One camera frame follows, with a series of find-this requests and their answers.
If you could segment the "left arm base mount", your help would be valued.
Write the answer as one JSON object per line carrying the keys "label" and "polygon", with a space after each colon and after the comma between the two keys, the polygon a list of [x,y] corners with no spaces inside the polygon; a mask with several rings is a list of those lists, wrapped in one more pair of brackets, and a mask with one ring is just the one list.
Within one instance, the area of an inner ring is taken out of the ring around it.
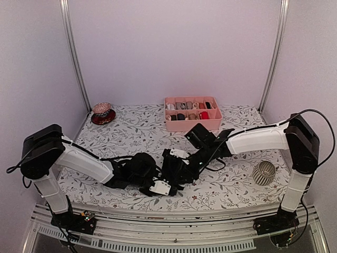
{"label": "left arm base mount", "polygon": [[87,210],[76,214],[73,212],[72,207],[67,212],[55,214],[51,211],[52,221],[51,224],[58,226],[66,231],[74,231],[93,235],[96,228],[97,220],[95,214]]}

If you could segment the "black underwear white lettering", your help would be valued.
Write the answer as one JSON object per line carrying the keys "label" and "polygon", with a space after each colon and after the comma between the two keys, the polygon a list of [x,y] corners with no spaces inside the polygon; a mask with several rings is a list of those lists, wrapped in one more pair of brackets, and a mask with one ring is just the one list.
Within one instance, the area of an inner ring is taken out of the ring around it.
{"label": "black underwear white lettering", "polygon": [[194,181],[195,173],[181,158],[168,155],[163,160],[162,176],[176,190]]}

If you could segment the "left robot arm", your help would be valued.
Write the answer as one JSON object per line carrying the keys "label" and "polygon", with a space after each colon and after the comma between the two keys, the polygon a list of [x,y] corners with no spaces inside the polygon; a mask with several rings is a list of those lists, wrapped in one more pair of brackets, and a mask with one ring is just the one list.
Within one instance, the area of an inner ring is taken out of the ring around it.
{"label": "left robot arm", "polygon": [[52,172],[54,167],[86,175],[106,188],[125,189],[137,185],[148,197],[155,196],[157,187],[165,185],[157,177],[155,160],[147,153],[100,158],[65,137],[59,125],[52,124],[24,140],[21,160],[7,168],[6,173],[19,169],[24,179],[30,179],[67,229],[78,225],[78,217],[69,210],[71,202]]}

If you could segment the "pink divided storage box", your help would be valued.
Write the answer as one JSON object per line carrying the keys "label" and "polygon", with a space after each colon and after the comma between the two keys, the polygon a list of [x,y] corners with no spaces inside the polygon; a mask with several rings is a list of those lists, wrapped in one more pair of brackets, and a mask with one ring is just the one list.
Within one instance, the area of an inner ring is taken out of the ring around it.
{"label": "pink divided storage box", "polygon": [[[210,102],[213,109],[207,109],[205,102]],[[166,97],[164,118],[168,132],[189,131],[198,123],[208,130],[217,130],[222,113],[216,99],[211,96]]]}

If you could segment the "black underwear beige waistband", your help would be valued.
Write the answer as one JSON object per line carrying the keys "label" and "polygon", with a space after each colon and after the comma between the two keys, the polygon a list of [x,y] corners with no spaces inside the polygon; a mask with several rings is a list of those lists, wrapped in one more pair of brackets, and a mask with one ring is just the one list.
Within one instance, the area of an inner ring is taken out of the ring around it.
{"label": "black underwear beige waistband", "polygon": [[213,106],[210,102],[205,102],[207,109],[213,109]]}

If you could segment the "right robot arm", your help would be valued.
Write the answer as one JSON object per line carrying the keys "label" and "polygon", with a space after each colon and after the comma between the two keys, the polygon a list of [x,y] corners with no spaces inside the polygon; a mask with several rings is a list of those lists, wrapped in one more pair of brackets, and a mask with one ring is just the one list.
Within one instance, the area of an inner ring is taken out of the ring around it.
{"label": "right robot arm", "polygon": [[180,207],[202,211],[280,203],[285,209],[272,219],[277,230],[292,222],[290,211],[323,163],[320,140],[301,116],[218,133],[198,124],[186,137],[197,148],[190,160],[197,185]]}

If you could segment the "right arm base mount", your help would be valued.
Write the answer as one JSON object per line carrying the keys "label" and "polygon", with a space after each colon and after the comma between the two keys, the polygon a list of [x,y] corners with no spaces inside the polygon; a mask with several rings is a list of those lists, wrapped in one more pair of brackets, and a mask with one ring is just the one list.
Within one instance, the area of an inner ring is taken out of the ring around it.
{"label": "right arm base mount", "polygon": [[296,211],[288,212],[279,206],[276,214],[254,219],[253,229],[258,235],[273,233],[299,225]]}

